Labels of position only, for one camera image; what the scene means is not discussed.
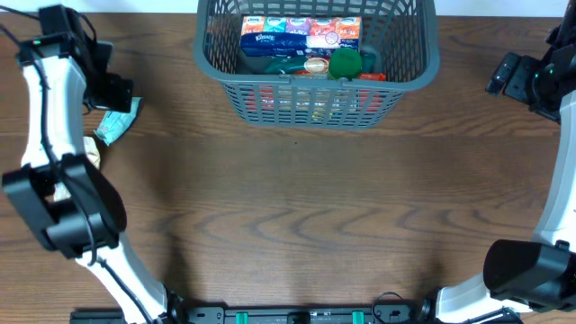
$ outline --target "wooden table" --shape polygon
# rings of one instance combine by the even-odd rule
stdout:
[[[2,15],[20,39],[36,22]],[[484,87],[511,50],[541,57],[558,19],[439,19],[436,81],[361,132],[254,128],[192,59],[195,15],[91,14],[116,46],[113,70],[145,99],[130,133],[103,150],[150,272],[185,297],[236,305],[421,298],[482,270],[496,239],[531,238],[559,127]],[[0,38],[0,170],[16,169],[28,95]],[[91,134],[100,112],[85,118]],[[66,322],[116,307],[85,269],[43,250],[0,196],[0,317]],[[525,316],[572,323],[574,314]]]

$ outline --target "white background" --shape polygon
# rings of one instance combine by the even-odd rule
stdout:
[[[63,4],[79,12],[195,13],[199,0],[0,0],[1,5],[34,12]],[[562,17],[568,0],[435,0],[439,15]]]

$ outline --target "kleenex logo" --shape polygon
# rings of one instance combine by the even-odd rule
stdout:
[[[274,41],[274,39],[275,39],[274,35],[259,34],[256,36],[256,41]]]

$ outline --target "red object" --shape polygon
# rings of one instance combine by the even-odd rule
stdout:
[[[361,80],[386,81],[386,75],[382,73],[360,73],[358,78]]]

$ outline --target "brown wood surface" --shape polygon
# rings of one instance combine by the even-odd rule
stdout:
[[[1,15],[19,38],[35,22]],[[484,93],[511,50],[541,56],[558,19],[439,19],[436,81],[373,130],[254,128],[192,59],[195,15],[91,14],[116,46],[113,71],[144,107],[103,151],[148,269],[183,296],[229,305],[421,298],[482,270],[496,239],[530,239],[543,210],[559,127]],[[0,37],[0,170],[19,166],[28,95]],[[100,112],[85,118],[92,133]],[[48,253],[0,195],[0,318],[66,322],[115,307],[83,268]],[[572,323],[572,314],[525,316]]]

